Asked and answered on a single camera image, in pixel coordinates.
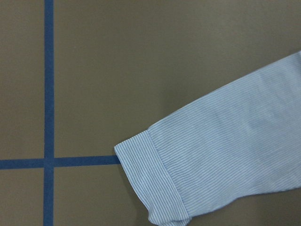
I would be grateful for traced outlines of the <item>light blue striped shirt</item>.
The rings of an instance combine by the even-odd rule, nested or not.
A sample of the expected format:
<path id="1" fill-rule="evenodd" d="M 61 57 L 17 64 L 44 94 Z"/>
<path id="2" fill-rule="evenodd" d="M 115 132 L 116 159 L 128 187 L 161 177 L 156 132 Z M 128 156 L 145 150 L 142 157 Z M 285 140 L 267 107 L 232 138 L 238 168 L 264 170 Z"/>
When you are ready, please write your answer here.
<path id="1" fill-rule="evenodd" d="M 158 226 L 185 226 L 237 198 L 299 188 L 300 52 L 193 101 L 114 150 Z"/>

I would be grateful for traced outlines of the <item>crossing blue tape strip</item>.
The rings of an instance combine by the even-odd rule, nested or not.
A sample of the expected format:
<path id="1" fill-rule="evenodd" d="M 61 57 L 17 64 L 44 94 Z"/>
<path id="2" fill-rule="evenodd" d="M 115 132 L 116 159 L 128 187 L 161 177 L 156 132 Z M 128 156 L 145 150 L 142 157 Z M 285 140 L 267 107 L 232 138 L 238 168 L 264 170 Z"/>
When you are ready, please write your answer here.
<path id="1" fill-rule="evenodd" d="M 35 169 L 44 168 L 47 165 L 51 167 L 77 167 L 77 166 L 95 166 L 95 165 L 115 165 L 120 164 L 116 155 L 108 156 L 88 156 L 88 157 L 63 157 L 54 158 L 52 160 L 46 159 L 15 159 L 15 160 L 1 160 L 1 170 L 15 170 L 15 169 Z"/>

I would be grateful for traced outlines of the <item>long blue tape strip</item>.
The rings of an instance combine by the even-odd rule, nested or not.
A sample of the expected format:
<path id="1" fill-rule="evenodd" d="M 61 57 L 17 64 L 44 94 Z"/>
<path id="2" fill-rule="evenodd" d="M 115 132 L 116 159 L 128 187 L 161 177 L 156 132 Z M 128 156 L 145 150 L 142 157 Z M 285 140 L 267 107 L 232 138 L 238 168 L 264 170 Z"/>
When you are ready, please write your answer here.
<path id="1" fill-rule="evenodd" d="M 54 224 L 54 2 L 44 1 L 44 203 L 43 225 Z"/>

